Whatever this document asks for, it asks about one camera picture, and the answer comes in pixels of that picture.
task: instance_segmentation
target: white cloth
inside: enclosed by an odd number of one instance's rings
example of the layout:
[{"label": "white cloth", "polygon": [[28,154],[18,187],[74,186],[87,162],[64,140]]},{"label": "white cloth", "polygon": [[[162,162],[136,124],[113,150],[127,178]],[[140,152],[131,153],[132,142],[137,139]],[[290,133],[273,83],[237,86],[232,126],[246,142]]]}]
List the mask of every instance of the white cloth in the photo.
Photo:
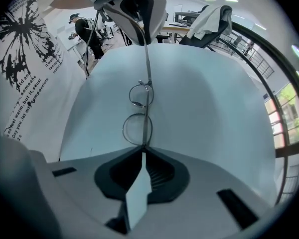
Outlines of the white cloth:
[{"label": "white cloth", "polygon": [[[197,17],[194,23],[190,27],[190,31],[187,33],[188,38],[193,36],[202,39],[205,34],[211,32],[218,32],[220,21],[220,8],[218,5],[210,5]],[[225,29],[225,34],[231,33],[231,11],[226,11],[222,20],[228,22],[228,27]]]},{"label": "white cloth", "polygon": [[36,0],[8,9],[0,19],[0,134],[55,162],[85,74],[48,33]]}]

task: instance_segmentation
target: railing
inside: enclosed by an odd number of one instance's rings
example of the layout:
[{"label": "railing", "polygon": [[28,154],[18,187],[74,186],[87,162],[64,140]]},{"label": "railing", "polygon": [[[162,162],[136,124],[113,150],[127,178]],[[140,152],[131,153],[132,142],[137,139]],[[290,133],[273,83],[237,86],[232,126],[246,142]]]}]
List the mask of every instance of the railing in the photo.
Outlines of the railing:
[{"label": "railing", "polygon": [[[234,33],[232,34],[235,36],[235,38],[225,34],[221,34],[220,37],[234,44],[238,35]],[[214,40],[210,45],[220,49],[224,49],[224,47],[220,46],[220,45],[224,46],[224,44],[220,44],[219,42],[217,42],[217,39]],[[268,62],[262,57],[262,55],[257,50],[247,49],[248,43],[244,39],[242,39],[237,45],[234,44],[234,46],[237,48],[237,50],[239,50],[251,61],[251,63],[257,68],[257,70],[261,73],[261,75],[264,76],[266,79],[268,79],[274,73],[272,67],[268,64]],[[228,46],[226,47],[227,49],[226,48],[224,49],[225,52],[230,53],[231,55],[235,54],[235,52],[232,51],[230,48],[228,48]]]},{"label": "railing", "polygon": [[[184,17],[187,16],[187,18],[197,18],[199,16],[199,13],[189,13],[189,12],[176,12],[175,13],[175,21],[179,23],[185,23],[187,25],[191,25],[191,23],[186,22],[184,20]],[[297,72],[295,68],[291,65],[291,63],[285,58],[285,56],[277,49],[275,48],[271,43],[269,43],[267,40],[259,36],[258,34],[254,33],[253,31],[249,30],[248,28],[245,28],[235,22],[232,23],[232,29],[239,33],[240,35],[246,37],[247,39],[253,41],[255,44],[257,44],[266,54],[268,54],[273,61],[279,66],[279,68],[283,71],[285,76],[288,78],[291,86],[293,87],[295,91],[295,99],[298,99],[299,102],[299,76],[297,75]],[[286,114],[284,112],[284,103],[279,100],[279,97],[277,95],[274,95],[270,87],[268,86],[266,80],[264,78],[268,78],[273,74],[272,68],[268,65],[268,63],[261,59],[262,56],[255,56],[253,54],[248,53],[247,56],[245,56],[245,51],[243,51],[243,48],[245,46],[243,44],[241,45],[234,45],[233,38],[226,35],[221,35],[216,40],[214,40],[211,43],[212,49],[214,48],[221,48],[223,50],[226,50],[230,54],[239,57],[240,59],[244,60],[255,72],[255,74],[258,76],[260,81],[263,83],[270,99],[273,104],[274,110],[273,112],[278,113],[278,121],[275,121],[273,123],[273,126],[275,126],[277,123],[280,123],[281,125],[281,131],[279,132],[279,135],[283,136],[283,147],[276,149],[276,158],[284,158],[284,169],[283,169],[283,181],[281,184],[280,191],[278,193],[278,197],[276,200],[276,204],[278,204],[281,200],[285,198],[286,191],[286,185],[288,185],[289,176],[287,176],[288,171],[288,157],[291,155],[295,155],[299,153],[299,141],[293,142],[290,141],[290,131],[293,130],[296,127],[299,127],[299,124],[295,125],[294,128],[290,128],[290,125],[286,121]]]}]

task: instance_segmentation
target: metal railing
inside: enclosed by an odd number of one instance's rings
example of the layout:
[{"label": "metal railing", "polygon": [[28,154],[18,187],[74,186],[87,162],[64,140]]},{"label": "metal railing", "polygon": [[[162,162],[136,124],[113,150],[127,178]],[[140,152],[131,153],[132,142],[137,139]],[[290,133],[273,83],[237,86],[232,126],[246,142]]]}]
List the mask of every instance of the metal railing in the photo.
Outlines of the metal railing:
[{"label": "metal railing", "polygon": [[[225,35],[225,34],[221,34],[220,37],[223,38],[224,40],[227,40],[230,43],[232,43],[237,48],[238,51],[240,51],[242,54],[244,54],[245,57],[247,57],[251,61],[251,63],[261,73],[261,75],[264,76],[266,79],[268,79],[274,73],[274,70],[272,69],[272,67],[268,64],[268,62],[262,57],[262,55],[257,50],[255,50],[255,49],[248,50],[247,49],[248,43],[244,39],[242,39],[237,45],[235,45],[234,42],[236,41],[238,35],[236,35],[234,33],[233,33],[233,35],[236,38],[233,38],[233,37]],[[219,42],[217,42],[217,39],[214,40],[210,45],[217,47],[218,49],[219,48],[223,49],[225,52],[230,53],[231,55],[234,55],[234,53],[235,53],[228,46],[226,46],[224,44],[219,44]]]},{"label": "metal railing", "polygon": [[[183,23],[188,26],[191,26],[192,22],[199,16],[199,13],[195,12],[176,12],[175,13],[175,22]],[[229,41],[230,43],[234,44],[237,37],[239,35],[232,33],[232,36],[221,34],[220,37],[224,40]],[[214,40],[210,45],[216,47],[217,49],[222,49],[224,52],[234,55],[234,51],[230,49],[223,43],[220,43]],[[263,58],[263,56],[254,48],[251,50],[247,49],[248,42],[242,39],[235,47],[239,50],[242,54],[244,54],[251,63],[257,68],[257,70],[261,73],[265,79],[268,79],[273,73],[274,70],[269,65],[269,63]]]},{"label": "metal railing", "polygon": [[[188,21],[184,20],[184,17],[187,18],[197,18],[199,13],[193,12],[176,12],[175,13],[175,21],[179,23],[185,23],[187,25],[191,25]],[[239,33],[240,35],[246,37],[247,39],[253,41],[257,44],[269,57],[273,59],[273,61],[279,66],[279,68],[283,71],[285,76],[288,78],[289,82],[292,84],[293,88],[295,89],[296,95],[299,99],[299,76],[295,68],[291,65],[291,63],[286,59],[286,57],[277,49],[275,48],[270,42],[256,34],[255,32],[251,31],[250,29],[243,27],[235,22],[232,23],[232,29]],[[273,69],[267,65],[268,63],[262,58],[260,54],[257,56],[253,56],[250,54],[245,56],[245,52],[243,51],[241,45],[234,45],[233,38],[227,35],[221,35],[217,37],[216,40],[212,42],[213,48],[222,48],[223,50],[227,50],[232,55],[240,57],[240,59],[244,60],[256,73],[260,81],[263,83],[269,97],[272,99],[275,110],[278,112],[280,117],[280,122],[282,124],[284,135],[284,147],[276,149],[276,158],[283,157],[284,158],[284,170],[283,170],[283,181],[281,184],[280,191],[278,193],[278,197],[276,200],[276,204],[278,204],[282,198],[284,198],[284,188],[286,186],[286,182],[288,181],[287,170],[288,170],[288,157],[291,155],[295,155],[299,153],[299,142],[297,143],[290,143],[289,136],[288,136],[288,126],[285,121],[285,115],[282,109],[282,105],[280,104],[278,97],[273,94],[272,90],[268,86],[266,80],[264,78],[268,78],[273,74]]]}]

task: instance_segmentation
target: chair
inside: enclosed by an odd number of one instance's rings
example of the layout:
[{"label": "chair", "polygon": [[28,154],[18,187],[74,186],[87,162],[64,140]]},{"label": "chair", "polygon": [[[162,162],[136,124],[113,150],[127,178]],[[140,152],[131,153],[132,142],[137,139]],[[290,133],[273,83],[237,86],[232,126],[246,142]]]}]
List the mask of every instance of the chair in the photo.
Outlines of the chair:
[{"label": "chair", "polygon": [[[202,12],[207,8],[208,5],[204,6],[202,9]],[[206,34],[201,40],[193,36],[192,38],[188,38],[187,36],[184,36],[179,44],[183,45],[189,45],[199,48],[205,48],[207,47],[213,40],[215,40],[218,36],[221,35],[222,32],[225,31],[225,29],[228,26],[228,22],[222,20],[223,15],[228,10],[232,11],[232,8],[228,5],[224,5],[220,8],[220,20],[219,20],[219,28],[218,32],[213,32],[210,34]]]}]

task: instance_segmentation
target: thin metal rod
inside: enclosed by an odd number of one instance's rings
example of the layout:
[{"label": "thin metal rod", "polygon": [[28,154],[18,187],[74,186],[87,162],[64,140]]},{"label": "thin metal rod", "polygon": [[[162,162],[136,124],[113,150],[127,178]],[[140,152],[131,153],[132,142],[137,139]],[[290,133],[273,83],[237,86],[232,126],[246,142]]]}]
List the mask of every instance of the thin metal rod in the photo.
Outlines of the thin metal rod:
[{"label": "thin metal rod", "polygon": [[[152,82],[151,82],[151,70],[150,70],[150,59],[149,59],[149,51],[148,51],[148,46],[146,44],[146,39],[145,39],[145,34],[143,29],[140,27],[140,25],[130,16],[126,15],[125,13],[122,13],[116,9],[114,9],[109,3],[106,3],[103,5],[103,9],[106,9],[108,11],[111,11],[112,13],[118,14],[127,20],[130,21],[130,23],[135,27],[135,30],[137,29],[144,40],[144,48],[145,48],[145,56],[146,56],[146,68],[147,68],[147,73],[148,73],[148,83],[147,85],[151,86],[152,90]],[[143,126],[143,146],[146,146],[148,144],[147,138],[148,138],[148,120],[149,120],[149,103],[150,103],[150,91],[147,87],[146,84],[144,84],[141,80],[139,80],[139,83],[142,84],[147,92],[147,100],[146,100],[146,111],[145,111],[145,116],[144,116],[144,126]]]},{"label": "thin metal rod", "polygon": [[146,110],[145,110],[145,117],[144,117],[144,126],[143,126],[143,146],[146,146],[147,141],[148,141],[148,116],[149,116],[149,103],[150,103],[150,91],[149,88],[147,87],[144,82],[139,80],[139,83],[142,84],[147,93],[147,98],[146,98]]},{"label": "thin metal rod", "polygon": [[96,24],[98,22],[98,17],[99,17],[99,11],[96,11],[94,25],[93,25],[93,28],[91,29],[91,34],[90,34],[89,40],[86,43],[86,49],[85,49],[85,54],[84,54],[84,67],[85,67],[85,73],[87,76],[90,76],[89,70],[88,70],[88,63],[89,63],[88,48],[89,48],[89,44],[90,44],[92,35],[95,31]]},{"label": "thin metal rod", "polygon": [[136,27],[137,30],[140,31],[143,40],[144,40],[144,48],[145,48],[145,55],[146,55],[146,67],[147,67],[147,73],[148,73],[148,85],[151,86],[151,70],[150,70],[150,59],[149,59],[149,51],[146,44],[145,34],[143,29],[140,27],[140,25],[130,16],[126,15],[125,13],[120,12],[119,10],[114,9],[109,3],[106,3],[103,5],[103,9],[106,9],[112,13],[118,14],[130,21],[130,23]]},{"label": "thin metal rod", "polygon": [[286,179],[287,179],[287,171],[288,171],[288,157],[284,157],[284,172],[283,172],[283,181],[281,182],[280,190],[275,202],[275,205],[277,205],[280,202],[281,196],[283,195]]}]

